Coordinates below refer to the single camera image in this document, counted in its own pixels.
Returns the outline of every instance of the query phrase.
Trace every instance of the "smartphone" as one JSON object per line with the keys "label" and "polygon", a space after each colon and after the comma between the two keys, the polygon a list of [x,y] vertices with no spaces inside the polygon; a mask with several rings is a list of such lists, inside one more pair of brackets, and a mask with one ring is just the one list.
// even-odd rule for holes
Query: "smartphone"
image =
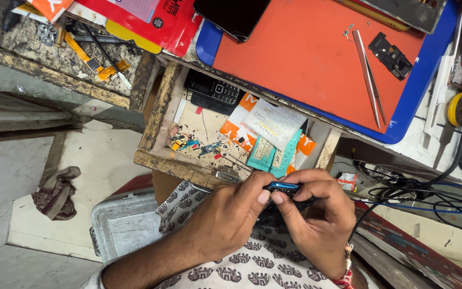
{"label": "smartphone", "polygon": [[[289,184],[287,182],[273,181],[263,188],[270,192],[281,191],[293,199],[294,195],[302,188],[302,184]],[[294,201],[294,203],[300,212],[311,206],[312,203],[319,199],[319,197],[313,196],[307,200]],[[286,226],[281,212],[279,212],[277,205],[272,200],[269,200],[265,204],[265,208],[258,216],[258,220],[256,220],[256,225],[269,227],[278,227],[280,225]]]}
{"label": "smartphone", "polygon": [[185,88],[206,99],[235,108],[245,95],[245,91],[217,80],[204,73],[190,69],[185,80]]}
{"label": "smartphone", "polygon": [[245,42],[269,3],[270,0],[195,0],[194,10],[238,42]]}

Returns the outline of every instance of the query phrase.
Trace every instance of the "phone screen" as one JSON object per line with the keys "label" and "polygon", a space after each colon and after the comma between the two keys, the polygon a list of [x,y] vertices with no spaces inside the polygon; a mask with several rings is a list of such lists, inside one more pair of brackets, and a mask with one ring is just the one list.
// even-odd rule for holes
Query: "phone screen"
{"label": "phone screen", "polygon": [[196,0],[194,10],[240,42],[253,33],[270,0]]}

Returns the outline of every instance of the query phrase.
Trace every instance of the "black feature phone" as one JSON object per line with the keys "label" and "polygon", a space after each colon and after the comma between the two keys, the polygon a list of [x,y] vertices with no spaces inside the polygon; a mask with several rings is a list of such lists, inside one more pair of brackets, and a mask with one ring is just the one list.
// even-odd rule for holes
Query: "black feature phone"
{"label": "black feature phone", "polygon": [[245,95],[245,91],[236,86],[193,69],[186,76],[185,87],[192,92],[191,102],[194,105],[225,115],[231,115]]}
{"label": "black feature phone", "polygon": [[196,0],[194,10],[239,42],[245,42],[269,3],[270,0]]}

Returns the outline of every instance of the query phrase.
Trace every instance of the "orange mat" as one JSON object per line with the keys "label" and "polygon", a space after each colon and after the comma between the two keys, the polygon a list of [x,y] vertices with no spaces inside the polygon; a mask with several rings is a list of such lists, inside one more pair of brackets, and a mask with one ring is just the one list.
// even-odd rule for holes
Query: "orange mat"
{"label": "orange mat", "polygon": [[356,46],[343,36],[358,29],[389,125],[407,82],[399,81],[367,47],[382,31],[414,64],[423,33],[399,32],[328,1],[272,0],[251,38],[237,44],[226,33],[213,67],[341,118],[377,128]]}

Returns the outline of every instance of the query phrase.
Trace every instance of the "brown cloth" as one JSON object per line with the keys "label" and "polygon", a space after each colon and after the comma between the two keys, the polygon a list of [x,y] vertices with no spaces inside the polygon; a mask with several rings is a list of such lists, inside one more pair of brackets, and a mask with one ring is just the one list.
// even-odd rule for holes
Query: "brown cloth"
{"label": "brown cloth", "polygon": [[72,219],[76,215],[76,210],[70,196],[76,188],[70,181],[80,174],[79,167],[68,167],[53,174],[42,187],[31,194],[37,210],[51,220]]}

